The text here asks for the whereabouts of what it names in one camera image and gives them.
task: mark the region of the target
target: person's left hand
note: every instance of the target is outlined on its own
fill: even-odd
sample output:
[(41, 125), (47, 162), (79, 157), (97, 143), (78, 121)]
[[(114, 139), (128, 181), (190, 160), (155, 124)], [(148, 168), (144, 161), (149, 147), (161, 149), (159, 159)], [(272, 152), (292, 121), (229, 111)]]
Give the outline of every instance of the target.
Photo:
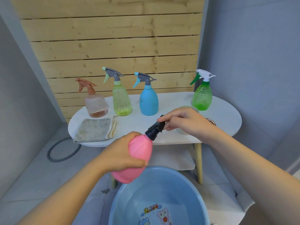
[(137, 159), (129, 155), (128, 144), (139, 132), (130, 132), (121, 138), (115, 139), (99, 155), (101, 166), (105, 167), (106, 172), (119, 171), (127, 168), (141, 168), (148, 165), (148, 162)]

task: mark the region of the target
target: forearm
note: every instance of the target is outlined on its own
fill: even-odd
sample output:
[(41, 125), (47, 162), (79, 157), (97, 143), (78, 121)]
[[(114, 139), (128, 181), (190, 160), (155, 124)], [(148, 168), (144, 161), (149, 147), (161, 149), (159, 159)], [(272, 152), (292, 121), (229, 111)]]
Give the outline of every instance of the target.
[(300, 181), (220, 130), (208, 144), (274, 223), (300, 221)]
[(101, 158), (95, 158), (18, 224), (71, 224), (93, 187), (106, 172), (101, 166)]

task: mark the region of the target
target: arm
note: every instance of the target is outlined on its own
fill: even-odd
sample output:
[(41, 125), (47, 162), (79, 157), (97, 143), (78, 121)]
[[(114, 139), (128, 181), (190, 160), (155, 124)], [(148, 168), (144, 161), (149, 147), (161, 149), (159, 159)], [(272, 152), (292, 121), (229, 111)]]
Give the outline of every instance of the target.
[(275, 224), (300, 221), (300, 181), (212, 125), (192, 109), (158, 119), (165, 129), (181, 128), (211, 146), (252, 199)]
[(131, 132), (116, 139), (99, 156), (37, 205), (17, 224), (72, 224), (91, 190), (104, 174), (109, 171), (147, 165), (147, 162), (131, 157), (128, 152), (129, 142), (138, 135), (140, 133)]

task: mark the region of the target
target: pink cartoon character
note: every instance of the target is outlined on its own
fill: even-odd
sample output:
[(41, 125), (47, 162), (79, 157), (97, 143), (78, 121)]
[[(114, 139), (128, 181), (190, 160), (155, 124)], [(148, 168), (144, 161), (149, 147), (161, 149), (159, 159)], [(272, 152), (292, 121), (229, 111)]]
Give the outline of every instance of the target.
[(157, 212), (157, 216), (163, 225), (172, 225), (169, 211), (167, 208), (164, 208), (161, 211)]

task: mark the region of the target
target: wooden wall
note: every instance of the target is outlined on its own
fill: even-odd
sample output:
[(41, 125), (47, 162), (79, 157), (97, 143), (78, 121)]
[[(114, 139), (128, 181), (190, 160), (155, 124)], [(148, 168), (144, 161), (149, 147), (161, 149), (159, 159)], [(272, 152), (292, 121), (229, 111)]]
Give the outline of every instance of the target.
[(143, 89), (132, 88), (137, 71), (157, 79), (157, 93), (193, 91), (204, 0), (11, 1), (67, 121), (87, 95), (75, 77), (112, 96), (103, 66), (126, 75), (128, 94)]

